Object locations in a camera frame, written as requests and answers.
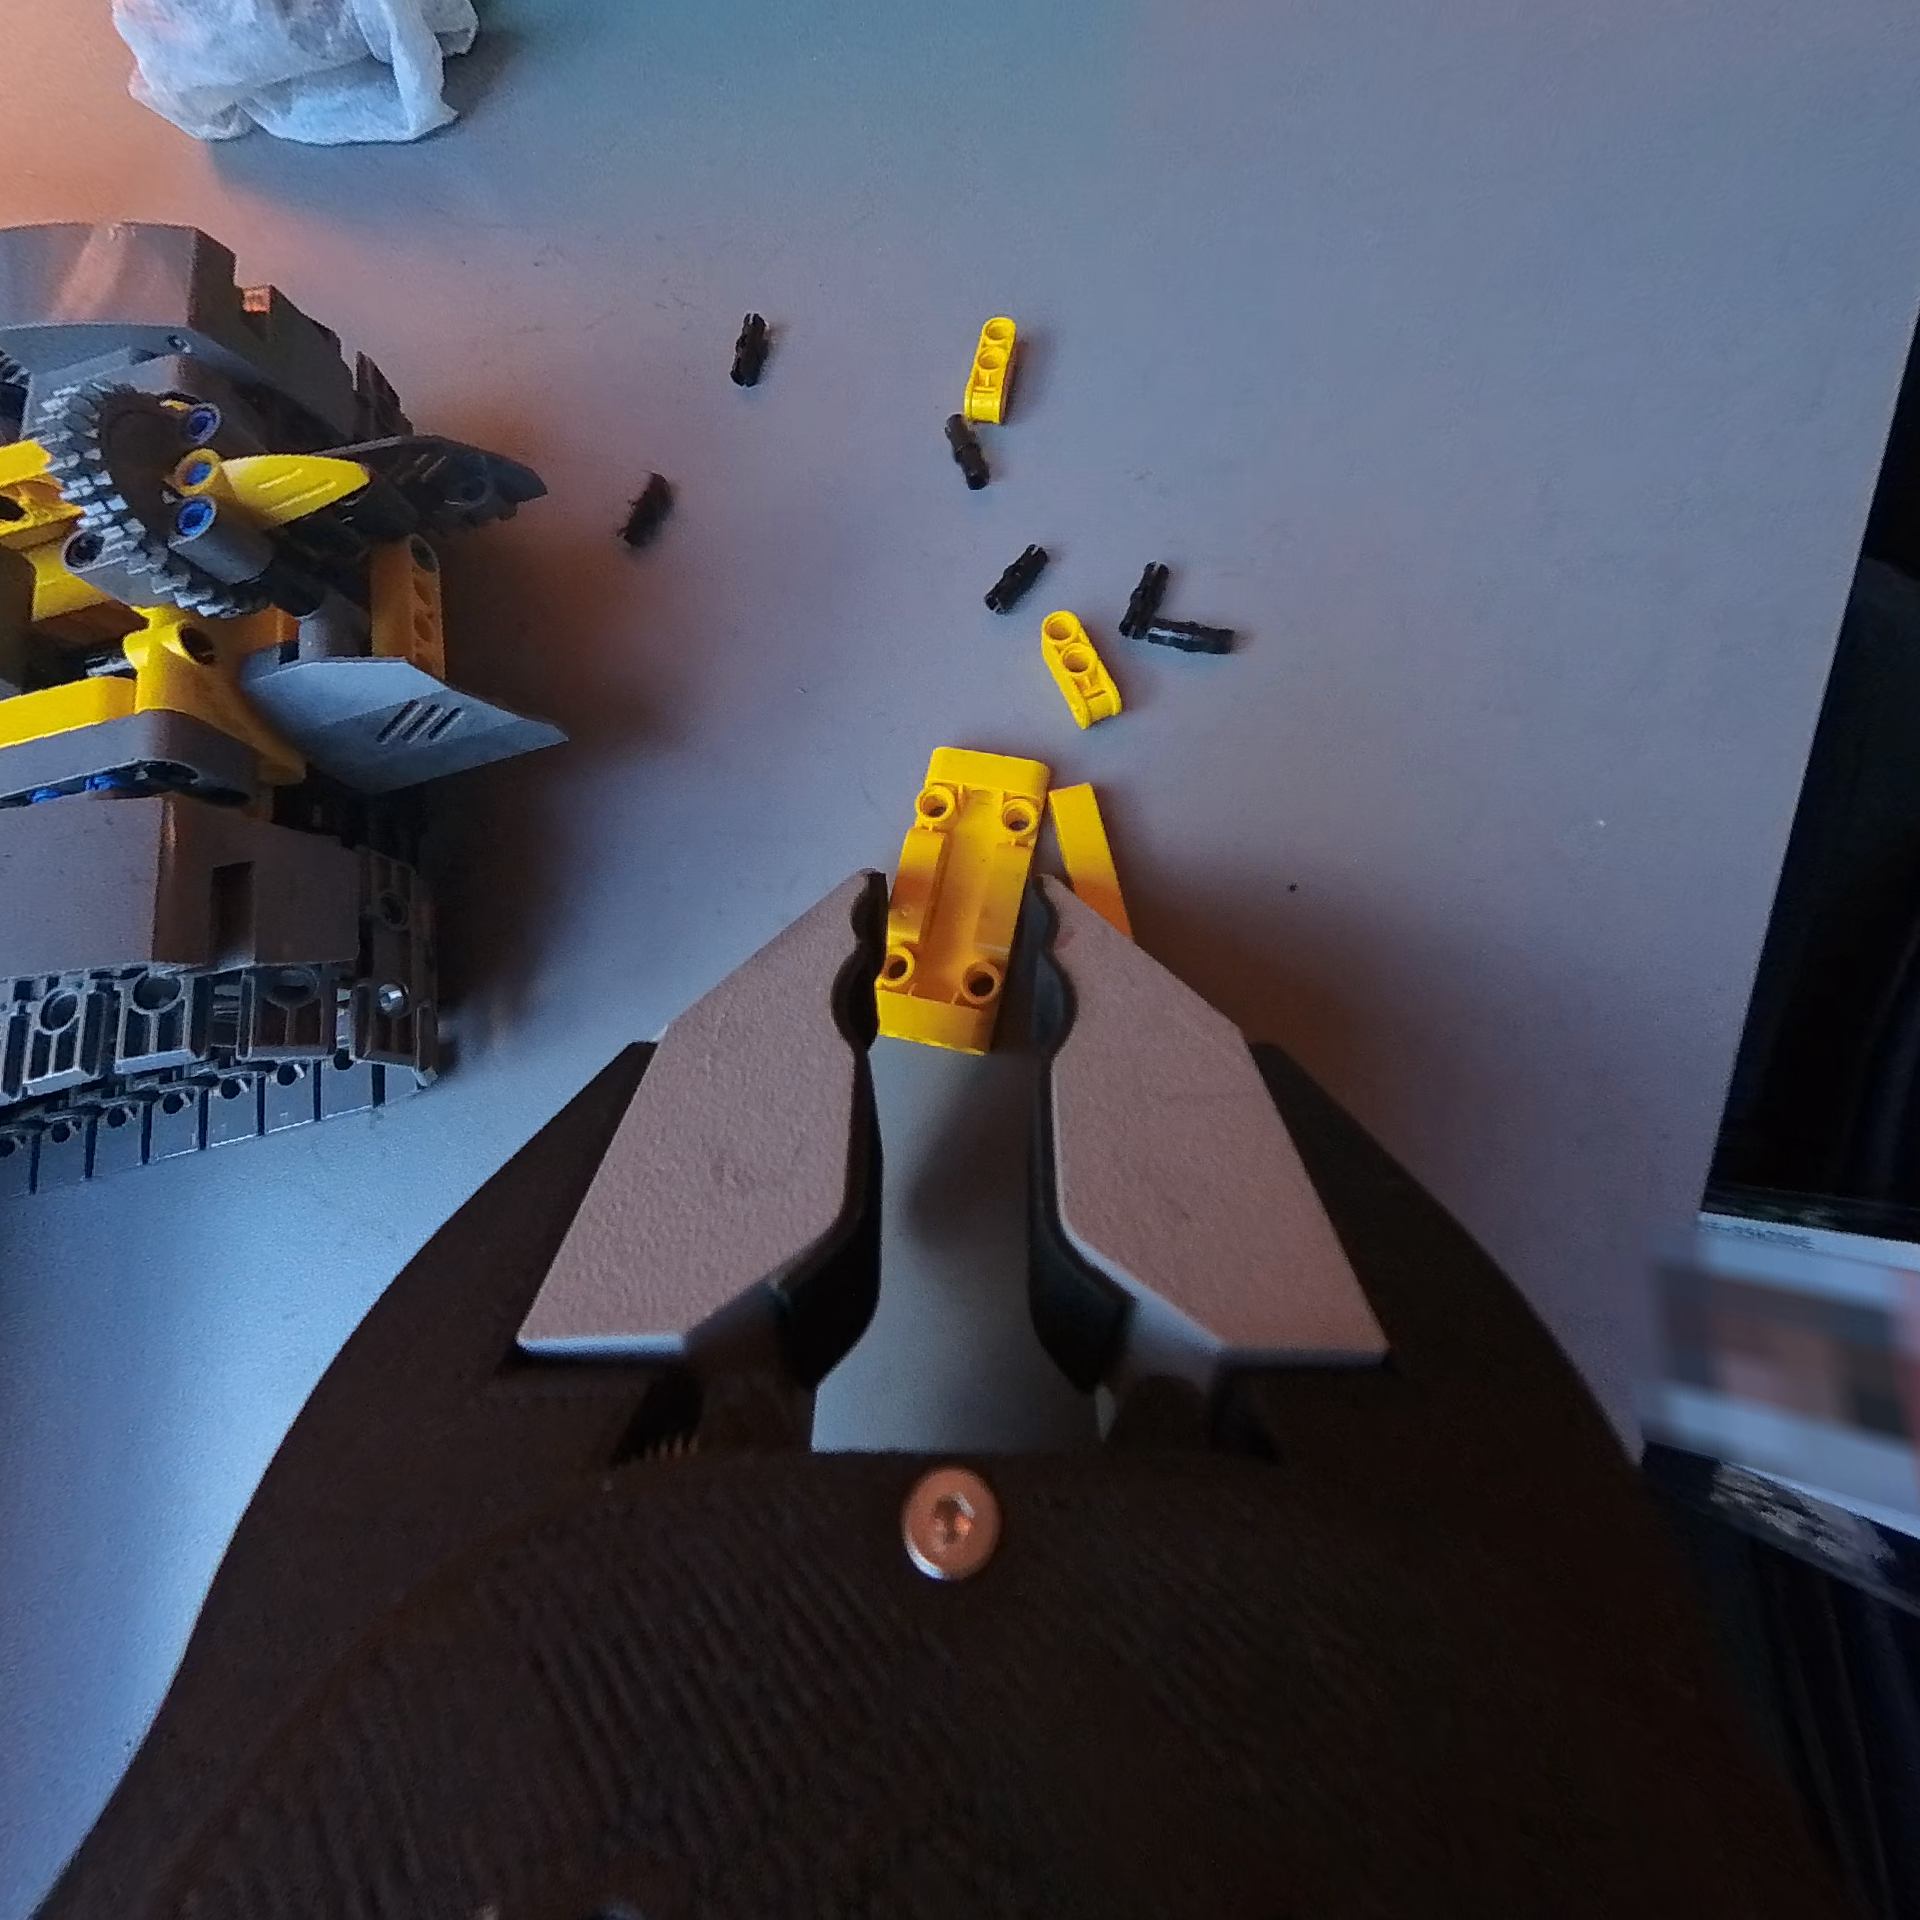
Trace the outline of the yellow toy plate with holes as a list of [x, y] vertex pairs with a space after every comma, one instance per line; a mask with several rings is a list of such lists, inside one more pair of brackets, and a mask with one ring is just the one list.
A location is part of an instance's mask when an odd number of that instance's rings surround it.
[[1049, 785], [1032, 757], [929, 754], [874, 979], [886, 1039], [988, 1052]]

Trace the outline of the crumpled white tissue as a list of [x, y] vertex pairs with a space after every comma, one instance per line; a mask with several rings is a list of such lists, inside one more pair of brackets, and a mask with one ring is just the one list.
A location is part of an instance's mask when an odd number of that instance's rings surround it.
[[114, 4], [130, 94], [199, 139], [402, 145], [455, 124], [469, 4]]

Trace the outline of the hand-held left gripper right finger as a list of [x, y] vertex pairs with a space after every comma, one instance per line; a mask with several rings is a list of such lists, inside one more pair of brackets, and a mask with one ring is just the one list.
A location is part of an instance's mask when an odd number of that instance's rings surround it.
[[1045, 897], [1038, 1055], [1038, 1335], [1071, 1381], [1383, 1359], [1243, 1035], [1074, 895]]

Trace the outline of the scattered black toy pins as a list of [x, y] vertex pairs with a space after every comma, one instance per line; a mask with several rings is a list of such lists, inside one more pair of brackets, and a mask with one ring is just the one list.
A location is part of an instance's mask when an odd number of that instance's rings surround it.
[[[771, 323], [765, 313], [748, 311], [730, 346], [730, 381], [739, 387], [754, 387], [771, 356]], [[988, 483], [988, 460], [979, 441], [979, 424], [963, 420], [963, 408], [945, 420], [947, 452], [963, 474], [965, 490], [979, 493]], [[627, 515], [618, 528], [618, 538], [627, 548], [639, 548], [653, 542], [671, 508], [671, 488], [663, 474], [650, 474], [643, 490], [627, 505]], [[1027, 542], [1014, 560], [1003, 567], [995, 584], [985, 592], [983, 603], [991, 614], [1013, 614], [1017, 601], [1042, 580], [1049, 566], [1049, 553]], [[1169, 584], [1169, 566], [1147, 560], [1133, 594], [1125, 596], [1125, 611], [1121, 617], [1121, 636], [1147, 640], [1153, 648], [1183, 650], [1191, 655], [1225, 655], [1233, 650], [1237, 636], [1231, 627], [1213, 627], [1206, 620], [1177, 620], [1163, 614]]]

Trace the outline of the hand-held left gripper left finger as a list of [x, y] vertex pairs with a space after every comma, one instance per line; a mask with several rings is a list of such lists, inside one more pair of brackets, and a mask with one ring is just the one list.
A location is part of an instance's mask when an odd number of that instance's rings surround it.
[[829, 1372], [866, 1330], [803, 1301], [869, 1209], [863, 1002], [882, 879], [845, 879], [668, 1023], [520, 1326], [542, 1359], [688, 1362], [748, 1330]]

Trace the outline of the grey desk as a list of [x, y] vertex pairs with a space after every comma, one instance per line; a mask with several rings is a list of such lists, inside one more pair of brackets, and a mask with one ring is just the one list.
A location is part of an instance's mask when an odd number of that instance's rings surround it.
[[[7, 226], [204, 228], [420, 429], [542, 469], [449, 542], [447, 617], [572, 736], [437, 790], [437, 1088], [3, 1210], [3, 1918], [379, 1290], [621, 1044], [891, 868], [938, 744], [1097, 785], [1142, 947], [1626, 1434], [1715, 1150], [1914, 333], [1915, 4], [479, 13], [431, 139], [204, 148], [105, 4], [3, 4]], [[945, 420], [995, 313], [973, 493]], [[1231, 653], [1121, 636], [1147, 560]], [[1074, 726], [1049, 611], [1118, 717]]]

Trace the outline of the yellow grey toy bulldozer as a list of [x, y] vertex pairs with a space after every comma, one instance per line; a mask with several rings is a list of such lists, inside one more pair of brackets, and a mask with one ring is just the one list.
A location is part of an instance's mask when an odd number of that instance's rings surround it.
[[542, 495], [199, 228], [3, 228], [7, 1198], [437, 1079], [420, 790], [561, 742], [439, 548]]

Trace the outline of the yellow thin toy liftarm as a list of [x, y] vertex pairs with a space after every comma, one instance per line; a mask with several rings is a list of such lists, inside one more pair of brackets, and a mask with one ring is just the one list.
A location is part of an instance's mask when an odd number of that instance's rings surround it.
[[1118, 927], [1118, 933], [1133, 937], [1097, 790], [1089, 785], [1051, 788], [1049, 816], [1074, 897]]

